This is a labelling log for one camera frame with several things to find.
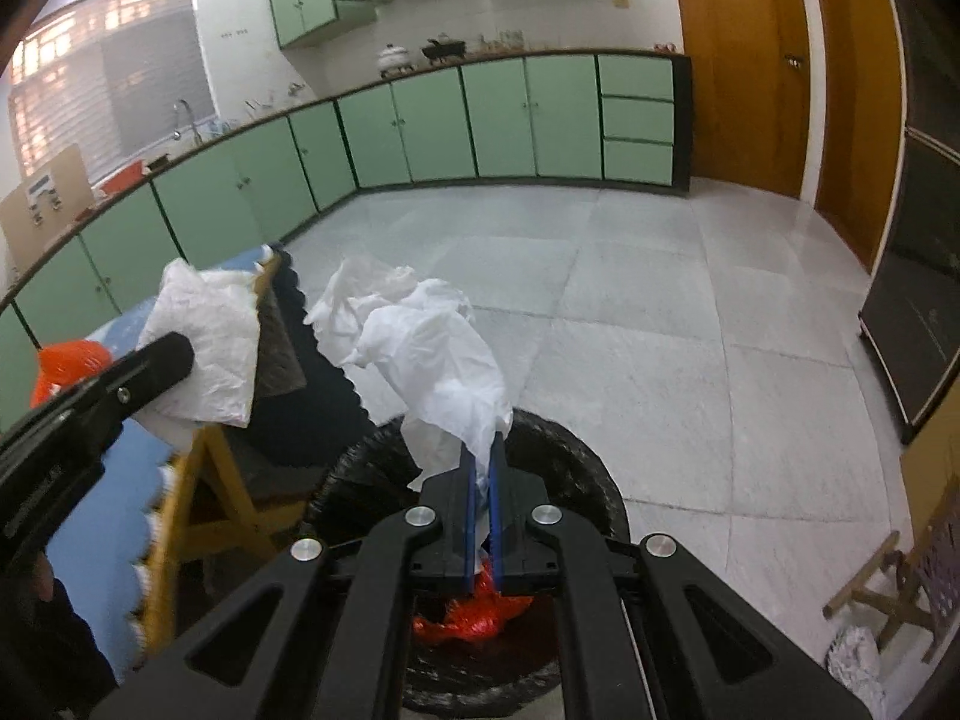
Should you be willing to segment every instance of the black garbage bin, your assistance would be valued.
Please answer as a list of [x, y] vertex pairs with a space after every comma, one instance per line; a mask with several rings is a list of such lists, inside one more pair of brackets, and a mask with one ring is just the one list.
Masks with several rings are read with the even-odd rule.
[[[304, 521], [326, 541], [365, 536], [383, 517], [416, 504], [419, 476], [396, 418], [339, 459], [313, 495]], [[587, 517], [605, 536], [630, 541], [623, 498], [600, 458], [555, 422], [514, 410], [507, 462], [544, 479], [550, 501]], [[441, 608], [419, 608], [439, 619]], [[560, 684], [553, 603], [546, 597], [480, 644], [413, 640], [403, 705], [439, 717], [507, 717]]]

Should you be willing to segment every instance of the metal bolt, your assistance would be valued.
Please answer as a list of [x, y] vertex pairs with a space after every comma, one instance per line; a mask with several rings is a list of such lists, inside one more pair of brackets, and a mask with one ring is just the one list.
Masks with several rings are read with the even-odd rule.
[[556, 506], [546, 503], [536, 507], [533, 512], [530, 512], [530, 517], [533, 517], [534, 522], [538, 522], [541, 525], [556, 525], [560, 522], [560, 518], [563, 517], [563, 512]]
[[437, 513], [429, 506], [415, 506], [403, 517], [408, 525], [424, 528], [437, 518]]
[[647, 552], [654, 557], [670, 557], [677, 551], [677, 543], [670, 536], [657, 533], [647, 539]]
[[290, 547], [291, 557], [300, 562], [315, 560], [320, 557], [320, 552], [323, 552], [323, 544], [315, 538], [301, 538]]

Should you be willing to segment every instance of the red plastic bag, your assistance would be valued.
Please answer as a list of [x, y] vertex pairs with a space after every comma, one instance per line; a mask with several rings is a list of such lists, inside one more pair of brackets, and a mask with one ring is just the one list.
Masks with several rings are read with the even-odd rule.
[[497, 637], [508, 620], [519, 617], [533, 598], [525, 596], [505, 597], [496, 591], [493, 570], [489, 560], [483, 561], [483, 570], [477, 574], [473, 595], [467, 599], [454, 599], [446, 605], [442, 623], [432, 623], [423, 617], [414, 617], [414, 635], [430, 646], [442, 644], [452, 638], [462, 641], [487, 641]]
[[101, 343], [85, 340], [45, 346], [37, 352], [37, 357], [40, 358], [40, 375], [30, 398], [31, 409], [113, 362]]

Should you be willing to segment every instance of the window blind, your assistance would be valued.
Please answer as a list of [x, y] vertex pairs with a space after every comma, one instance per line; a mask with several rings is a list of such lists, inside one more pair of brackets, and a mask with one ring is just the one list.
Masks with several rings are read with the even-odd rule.
[[96, 181], [170, 137], [177, 100], [198, 121], [214, 113], [193, 0], [76, 2], [32, 30], [10, 71], [24, 175], [76, 143]]

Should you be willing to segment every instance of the blue tablecloth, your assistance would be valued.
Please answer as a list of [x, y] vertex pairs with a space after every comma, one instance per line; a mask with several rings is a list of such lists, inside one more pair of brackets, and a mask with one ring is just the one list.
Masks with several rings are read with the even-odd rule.
[[[253, 271], [262, 248], [219, 265]], [[136, 347], [156, 298], [145, 300], [100, 328], [96, 338], [118, 359]], [[132, 419], [104, 455], [104, 475], [54, 534], [47, 557], [77, 613], [122, 680], [140, 654], [128, 617], [140, 606], [141, 589], [133, 565], [150, 547], [147, 513], [160, 501], [160, 468], [171, 449]]]

